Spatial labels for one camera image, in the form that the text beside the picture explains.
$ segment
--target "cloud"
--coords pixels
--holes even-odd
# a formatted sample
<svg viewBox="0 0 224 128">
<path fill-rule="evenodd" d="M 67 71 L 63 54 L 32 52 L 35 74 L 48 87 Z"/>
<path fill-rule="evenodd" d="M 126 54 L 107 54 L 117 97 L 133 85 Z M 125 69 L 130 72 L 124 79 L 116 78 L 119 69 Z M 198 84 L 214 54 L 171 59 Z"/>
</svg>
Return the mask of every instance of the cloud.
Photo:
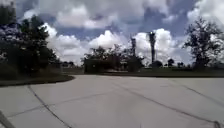
<svg viewBox="0 0 224 128">
<path fill-rule="evenodd" d="M 37 10 L 31 9 L 28 10 L 24 13 L 23 15 L 23 19 L 29 19 L 31 18 L 33 15 L 38 15 L 39 13 L 37 12 Z"/>
<path fill-rule="evenodd" d="M 25 12 L 29 17 L 33 12 L 56 17 L 56 23 L 64 27 L 99 29 L 113 22 L 140 20 L 146 8 L 162 14 L 169 14 L 171 0 L 37 0 L 33 8 Z"/>
<path fill-rule="evenodd" d="M 155 30 L 156 32 L 156 57 L 162 62 L 166 62 L 168 58 L 174 58 L 177 61 L 183 61 L 181 55 L 176 53 L 180 48 L 177 45 L 176 38 L 174 39 L 170 31 L 163 28 Z M 138 33 L 136 36 L 137 52 L 151 60 L 151 46 L 147 33 Z"/>
<path fill-rule="evenodd" d="M 201 16 L 219 25 L 224 25 L 223 12 L 223 0 L 199 0 L 195 3 L 194 9 L 188 12 L 187 16 L 190 21 L 194 21 Z"/>
<path fill-rule="evenodd" d="M 45 23 L 47 31 L 49 32 L 48 47 L 56 52 L 56 55 L 63 61 L 74 61 L 80 64 L 80 59 L 85 53 L 88 53 L 90 48 L 97 48 L 102 46 L 104 48 L 113 48 L 114 44 L 120 45 L 122 48 L 130 47 L 130 39 L 121 33 L 113 33 L 106 30 L 103 34 L 91 40 L 79 40 L 75 35 L 58 35 L 57 30 Z M 157 59 L 166 62 L 168 58 L 172 57 L 176 61 L 183 61 L 181 55 L 176 53 L 180 50 L 177 45 L 177 40 L 174 39 L 170 31 L 165 29 L 157 29 L 156 32 L 156 55 Z M 137 55 L 151 59 L 150 43 L 146 33 L 138 33 L 134 36 L 137 43 Z"/>
<path fill-rule="evenodd" d="M 0 0 L 0 4 L 3 4 L 3 5 L 10 5 L 11 2 L 14 2 L 14 0 Z"/>
<path fill-rule="evenodd" d="M 88 29 L 105 28 L 116 20 L 115 15 L 100 20 L 92 20 L 84 5 L 59 12 L 56 23 L 63 27 L 83 27 Z"/>
<path fill-rule="evenodd" d="M 124 46 L 127 43 L 127 39 L 123 35 L 117 35 L 109 30 L 106 30 L 104 34 L 91 40 L 89 46 L 97 48 L 102 46 L 104 48 L 112 48 L 115 44 Z"/>
<path fill-rule="evenodd" d="M 62 61 L 73 61 L 80 64 L 80 59 L 87 52 L 87 49 L 83 46 L 85 41 L 80 41 L 74 35 L 57 35 L 57 30 L 48 23 L 45 23 L 44 26 L 47 27 L 49 33 L 48 48 L 54 50 Z"/>
<path fill-rule="evenodd" d="M 163 18 L 163 23 L 172 23 L 173 21 L 177 20 L 178 15 L 168 15 L 167 17 Z"/>
</svg>

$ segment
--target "dark foliage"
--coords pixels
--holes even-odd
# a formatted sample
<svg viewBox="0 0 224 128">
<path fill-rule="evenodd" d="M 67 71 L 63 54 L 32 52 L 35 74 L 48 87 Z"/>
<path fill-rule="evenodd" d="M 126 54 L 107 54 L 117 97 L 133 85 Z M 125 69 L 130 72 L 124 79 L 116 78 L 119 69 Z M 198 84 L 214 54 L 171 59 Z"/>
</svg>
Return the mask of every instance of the dark foliage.
<svg viewBox="0 0 224 128">
<path fill-rule="evenodd" d="M 173 66 L 173 64 L 174 64 L 174 60 L 171 58 L 171 59 L 169 59 L 168 61 L 167 61 L 167 63 L 168 63 L 168 67 L 172 67 Z"/>
<path fill-rule="evenodd" d="M 151 45 L 151 55 L 152 55 L 152 63 L 155 61 L 155 43 L 156 43 L 156 34 L 154 32 L 149 33 L 149 41 Z"/>
<path fill-rule="evenodd" d="M 163 67 L 163 63 L 161 61 L 159 61 L 159 60 L 156 60 L 156 61 L 154 61 L 151 64 L 151 67 L 153 67 L 153 68 L 161 68 L 161 67 Z"/>
<path fill-rule="evenodd" d="M 44 22 L 33 16 L 16 22 L 13 5 L 0 6 L 0 55 L 2 62 L 16 67 L 20 73 L 33 74 L 56 60 L 47 48 L 48 32 Z"/>
<path fill-rule="evenodd" d="M 200 18 L 188 27 L 187 35 L 184 48 L 191 49 L 196 69 L 204 69 L 223 50 L 223 32 L 214 23 Z"/>
<path fill-rule="evenodd" d="M 183 62 L 179 62 L 179 63 L 177 63 L 177 67 L 178 67 L 178 68 L 183 68 L 183 67 L 184 67 L 184 63 L 183 63 Z"/>
<path fill-rule="evenodd" d="M 109 69 L 138 71 L 143 67 L 143 58 L 135 56 L 133 51 L 133 48 L 121 51 L 118 45 L 108 50 L 102 47 L 91 49 L 92 54 L 86 54 L 83 59 L 85 72 L 98 73 Z"/>
</svg>

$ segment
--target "paved path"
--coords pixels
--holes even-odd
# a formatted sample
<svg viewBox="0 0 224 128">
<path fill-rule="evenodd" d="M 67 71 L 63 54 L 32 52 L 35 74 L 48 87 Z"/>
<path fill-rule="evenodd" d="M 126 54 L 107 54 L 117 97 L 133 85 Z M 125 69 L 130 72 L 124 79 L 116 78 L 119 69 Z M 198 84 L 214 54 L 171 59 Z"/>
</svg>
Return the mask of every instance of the paved path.
<svg viewBox="0 0 224 128">
<path fill-rule="evenodd" d="M 0 88 L 16 128 L 212 128 L 224 124 L 224 79 L 76 76 Z"/>
</svg>

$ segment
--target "pavement crack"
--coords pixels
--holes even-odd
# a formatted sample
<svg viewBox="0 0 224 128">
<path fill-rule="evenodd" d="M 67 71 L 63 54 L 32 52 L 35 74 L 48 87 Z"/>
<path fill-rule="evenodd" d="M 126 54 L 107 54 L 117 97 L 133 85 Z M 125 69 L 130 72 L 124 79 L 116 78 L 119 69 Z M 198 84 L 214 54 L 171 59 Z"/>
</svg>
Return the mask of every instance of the pavement crack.
<svg viewBox="0 0 224 128">
<path fill-rule="evenodd" d="M 107 94 L 109 94 L 111 92 L 114 92 L 115 90 L 109 91 L 109 92 L 105 92 L 105 93 L 98 93 L 98 94 L 93 94 L 93 95 L 89 95 L 89 96 L 83 96 L 83 97 L 79 97 L 79 98 L 65 100 L 65 101 L 61 101 L 59 103 L 49 104 L 48 106 L 55 106 L 55 105 L 59 105 L 59 104 L 62 104 L 62 103 L 67 103 L 67 102 L 72 102 L 72 101 L 78 101 L 78 100 L 84 100 L 84 99 L 89 99 L 89 98 L 93 98 L 93 97 L 97 97 L 97 96 L 103 96 L 103 95 L 107 95 Z"/>
<path fill-rule="evenodd" d="M 192 91 L 192 92 L 194 92 L 194 93 L 196 93 L 196 94 L 198 94 L 198 95 L 200 95 L 200 96 L 202 96 L 202 97 L 208 99 L 209 101 L 211 101 L 211 102 L 213 102 L 213 103 L 215 103 L 215 104 L 218 104 L 218 105 L 220 105 L 220 106 L 222 106 L 222 107 L 224 108 L 224 104 L 221 103 L 221 102 L 219 102 L 218 100 L 216 100 L 216 99 L 214 99 L 214 98 L 212 98 L 212 97 L 210 97 L 210 96 L 207 96 L 207 95 L 205 95 L 205 94 L 202 94 L 202 93 L 198 92 L 197 90 L 194 90 L 194 89 L 192 89 L 192 88 L 189 88 L 189 87 L 187 87 L 186 85 L 180 84 L 179 82 L 177 82 L 177 81 L 175 81 L 175 80 L 171 80 L 171 81 L 177 83 L 177 85 L 182 86 L 182 87 L 186 88 L 187 90 L 190 90 L 190 91 Z"/>
<path fill-rule="evenodd" d="M 14 116 L 18 116 L 20 114 L 24 114 L 24 113 L 27 113 L 27 112 L 31 112 L 31 111 L 34 111 L 36 109 L 40 109 L 40 108 L 44 108 L 44 106 L 38 106 L 38 107 L 35 107 L 35 108 L 32 108 L 32 109 L 29 109 L 29 110 L 26 110 L 26 111 L 23 111 L 23 112 L 18 112 L 18 113 L 15 113 L 15 114 L 11 114 L 7 117 L 14 117 Z"/>
<path fill-rule="evenodd" d="M 136 95 L 136 96 L 138 96 L 138 97 L 144 98 L 144 99 L 146 99 L 146 100 L 148 100 L 148 101 L 151 101 L 151 102 L 153 102 L 153 103 L 155 103 L 155 104 L 158 104 L 158 105 L 160 105 L 160 106 L 162 106 L 162 107 L 168 108 L 168 109 L 170 109 L 170 110 L 172 110 L 172 111 L 175 111 L 175 112 L 178 112 L 178 113 L 181 113 L 181 114 L 184 114 L 184 115 L 193 117 L 193 118 L 198 119 L 198 120 L 206 121 L 206 122 L 209 122 L 209 123 L 214 123 L 214 121 L 211 121 L 211 120 L 209 120 L 209 119 L 205 119 L 205 118 L 203 118 L 203 117 L 199 117 L 199 116 L 197 116 L 197 115 L 193 115 L 193 114 L 191 114 L 191 113 L 184 112 L 184 111 L 182 111 L 182 110 L 180 110 L 180 109 L 173 108 L 173 107 L 170 107 L 170 106 L 168 106 L 168 105 L 162 104 L 162 103 L 160 103 L 160 102 L 158 102 L 158 101 L 156 101 L 156 100 L 154 100 L 154 99 L 151 99 L 151 98 L 148 98 L 148 97 L 146 97 L 146 96 L 144 96 L 144 95 L 141 95 L 141 94 L 139 94 L 139 93 L 136 93 L 136 92 L 134 92 L 134 91 L 132 91 L 132 90 L 130 90 L 130 89 L 128 89 L 128 88 L 122 87 L 122 86 L 117 85 L 117 84 L 114 84 L 114 85 L 115 85 L 115 86 L 118 86 L 118 87 L 120 87 L 120 88 L 122 88 L 123 90 L 125 90 L 125 91 L 127 91 L 127 92 L 129 92 L 129 93 L 131 93 L 131 94 L 134 94 L 134 95 Z"/>
<path fill-rule="evenodd" d="M 55 117 L 57 118 L 60 122 L 62 122 L 66 127 L 72 128 L 68 123 L 63 121 L 60 117 L 58 117 L 51 109 L 48 107 L 48 105 L 34 92 L 34 90 L 31 88 L 31 86 L 27 86 L 28 89 L 33 93 L 33 95 L 41 102 L 41 104 Z"/>
</svg>

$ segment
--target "sky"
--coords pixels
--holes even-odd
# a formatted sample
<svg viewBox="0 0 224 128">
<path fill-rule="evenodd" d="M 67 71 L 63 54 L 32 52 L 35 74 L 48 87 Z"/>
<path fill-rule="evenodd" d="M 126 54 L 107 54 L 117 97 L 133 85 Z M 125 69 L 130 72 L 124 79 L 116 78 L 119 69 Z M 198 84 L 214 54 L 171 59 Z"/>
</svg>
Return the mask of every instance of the sky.
<svg viewBox="0 0 224 128">
<path fill-rule="evenodd" d="M 0 0 L 7 4 L 9 0 Z M 62 61 L 80 64 L 90 48 L 122 48 L 136 38 L 137 54 L 150 61 L 147 32 L 156 33 L 156 57 L 190 63 L 182 49 L 187 26 L 199 16 L 224 26 L 224 0 L 15 0 L 17 18 L 40 16 L 48 47 Z"/>
</svg>

